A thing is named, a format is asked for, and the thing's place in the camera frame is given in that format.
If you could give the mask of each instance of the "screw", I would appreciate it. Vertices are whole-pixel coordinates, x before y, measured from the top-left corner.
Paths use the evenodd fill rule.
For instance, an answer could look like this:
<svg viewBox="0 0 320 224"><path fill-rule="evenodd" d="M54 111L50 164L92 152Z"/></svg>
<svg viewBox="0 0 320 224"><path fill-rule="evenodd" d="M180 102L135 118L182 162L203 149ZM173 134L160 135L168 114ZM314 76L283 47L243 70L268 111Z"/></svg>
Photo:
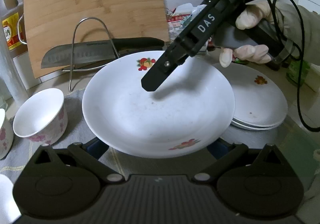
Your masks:
<svg viewBox="0 0 320 224"><path fill-rule="evenodd" d="M210 179L210 175L207 173L201 172L194 176L197 181L208 181Z"/></svg>
<svg viewBox="0 0 320 224"><path fill-rule="evenodd" d="M107 180L110 182L120 182L122 181L123 176L118 173L112 173L107 176Z"/></svg>

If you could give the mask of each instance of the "knife handle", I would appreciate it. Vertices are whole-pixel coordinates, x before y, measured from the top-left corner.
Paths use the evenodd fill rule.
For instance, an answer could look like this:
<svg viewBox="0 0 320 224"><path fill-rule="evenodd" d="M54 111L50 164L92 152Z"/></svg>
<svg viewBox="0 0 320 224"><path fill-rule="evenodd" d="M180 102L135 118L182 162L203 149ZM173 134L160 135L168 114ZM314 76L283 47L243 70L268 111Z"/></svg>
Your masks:
<svg viewBox="0 0 320 224"><path fill-rule="evenodd" d="M137 38L113 38L117 50L124 49L142 49L151 46L164 46L164 41L153 37L137 37Z"/></svg>

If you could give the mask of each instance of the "green bottle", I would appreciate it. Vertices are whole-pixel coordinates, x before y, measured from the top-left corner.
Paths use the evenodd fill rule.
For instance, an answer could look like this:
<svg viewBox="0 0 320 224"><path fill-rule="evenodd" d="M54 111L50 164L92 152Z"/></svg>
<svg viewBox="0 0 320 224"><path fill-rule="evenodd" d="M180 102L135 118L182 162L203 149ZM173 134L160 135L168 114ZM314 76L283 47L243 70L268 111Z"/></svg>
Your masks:
<svg viewBox="0 0 320 224"><path fill-rule="evenodd" d="M298 86L300 63L301 61L291 61L287 70L287 80L295 86ZM308 75L309 70L310 70L310 64L306 61L303 61L300 86L304 84L304 81Z"/></svg>

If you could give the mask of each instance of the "plate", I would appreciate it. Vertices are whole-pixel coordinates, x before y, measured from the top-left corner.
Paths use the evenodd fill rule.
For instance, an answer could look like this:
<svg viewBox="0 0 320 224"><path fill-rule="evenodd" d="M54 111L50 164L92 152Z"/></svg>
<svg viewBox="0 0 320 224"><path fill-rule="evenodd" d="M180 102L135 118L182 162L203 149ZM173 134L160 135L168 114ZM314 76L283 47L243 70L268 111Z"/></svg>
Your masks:
<svg viewBox="0 0 320 224"><path fill-rule="evenodd" d="M267 76L250 67L214 65L230 82L236 99L234 120L252 127L280 125L288 113L288 104L279 87Z"/></svg>
<svg viewBox="0 0 320 224"><path fill-rule="evenodd" d="M281 124L275 125L275 126L272 126L272 127L250 127L250 126L246 126L246 125L240 124L240 123L238 123L238 122L236 122L236 121L233 120L233 121L231 122L231 125L236 126L236 127L238 127L238 128L245 129L245 130L265 131L265 130L271 130L271 129L277 128L277 127L280 126Z"/></svg>
<svg viewBox="0 0 320 224"><path fill-rule="evenodd" d="M0 223L10 224L21 216L13 199L13 184L8 177L0 174Z"/></svg>
<svg viewBox="0 0 320 224"><path fill-rule="evenodd" d="M205 148L230 125L235 98L227 79L210 63L188 58L155 91L141 79L163 51L112 61L89 82L82 100L91 131L126 154L169 158Z"/></svg>

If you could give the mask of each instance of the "sleeve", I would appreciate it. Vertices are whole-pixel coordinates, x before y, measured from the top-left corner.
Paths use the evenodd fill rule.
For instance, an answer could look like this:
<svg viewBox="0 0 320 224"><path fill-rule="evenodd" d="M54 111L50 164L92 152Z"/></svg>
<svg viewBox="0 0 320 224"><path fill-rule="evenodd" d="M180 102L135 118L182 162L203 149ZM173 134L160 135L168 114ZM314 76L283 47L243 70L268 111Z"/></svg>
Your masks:
<svg viewBox="0 0 320 224"><path fill-rule="evenodd" d="M293 5L278 2L277 19L284 35L294 41L302 49L302 34L299 15ZM310 12L303 6L298 6L302 15L305 30L304 60L315 65L320 65L320 15Z"/></svg>

